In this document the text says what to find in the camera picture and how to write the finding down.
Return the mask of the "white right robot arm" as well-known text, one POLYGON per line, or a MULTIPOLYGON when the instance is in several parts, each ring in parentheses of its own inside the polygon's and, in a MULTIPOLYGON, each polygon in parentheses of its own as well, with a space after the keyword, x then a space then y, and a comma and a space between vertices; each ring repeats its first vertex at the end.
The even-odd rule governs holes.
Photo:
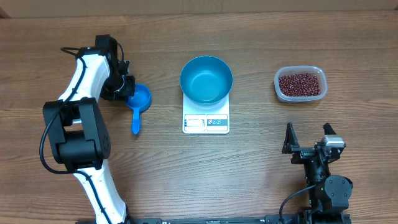
POLYGON ((353 191, 352 181, 341 175, 332 175, 329 164, 337 161, 346 147, 343 138, 329 123, 323 125, 324 136, 313 147, 301 147, 292 123, 287 123, 283 154, 291 154, 292 164, 301 164, 305 170, 307 187, 289 195, 280 205, 279 223, 350 223, 349 208, 353 191), (308 192, 310 206, 295 215, 284 215, 283 208, 292 198, 308 192))

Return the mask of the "blue plastic measuring scoop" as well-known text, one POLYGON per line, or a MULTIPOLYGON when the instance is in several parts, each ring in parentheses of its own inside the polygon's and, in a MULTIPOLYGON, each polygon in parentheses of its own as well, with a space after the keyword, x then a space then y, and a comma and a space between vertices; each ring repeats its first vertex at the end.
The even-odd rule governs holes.
POLYGON ((152 94, 143 84, 136 84, 133 96, 125 100, 125 104, 132 110, 131 132, 135 135, 141 130, 141 113, 149 109, 152 103, 152 94))

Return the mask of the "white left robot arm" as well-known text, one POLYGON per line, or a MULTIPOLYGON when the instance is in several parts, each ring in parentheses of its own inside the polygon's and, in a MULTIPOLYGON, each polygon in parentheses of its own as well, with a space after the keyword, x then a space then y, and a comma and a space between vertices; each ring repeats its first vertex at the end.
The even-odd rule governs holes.
POLYGON ((63 47, 76 60, 65 92, 43 107, 45 129, 40 140, 42 165, 51 173, 72 174, 81 183, 95 211, 95 223, 132 223, 109 169, 111 140, 98 100, 124 101, 134 95, 135 78, 129 62, 118 57, 121 45, 108 34, 97 35, 92 47, 63 47), (48 139, 52 155, 65 171, 51 168, 44 158, 48 139))

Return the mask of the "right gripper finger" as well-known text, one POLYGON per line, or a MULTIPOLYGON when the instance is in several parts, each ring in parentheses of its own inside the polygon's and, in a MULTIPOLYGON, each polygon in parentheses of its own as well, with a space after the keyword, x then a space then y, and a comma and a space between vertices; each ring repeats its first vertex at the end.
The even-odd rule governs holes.
POLYGON ((282 146, 283 154, 293 154, 299 148, 299 142, 296 137, 293 124, 287 123, 284 145, 282 146))
POLYGON ((324 130, 325 135, 336 135, 336 133, 333 130, 333 128, 331 127, 330 123, 325 123, 323 125, 323 130, 324 130))

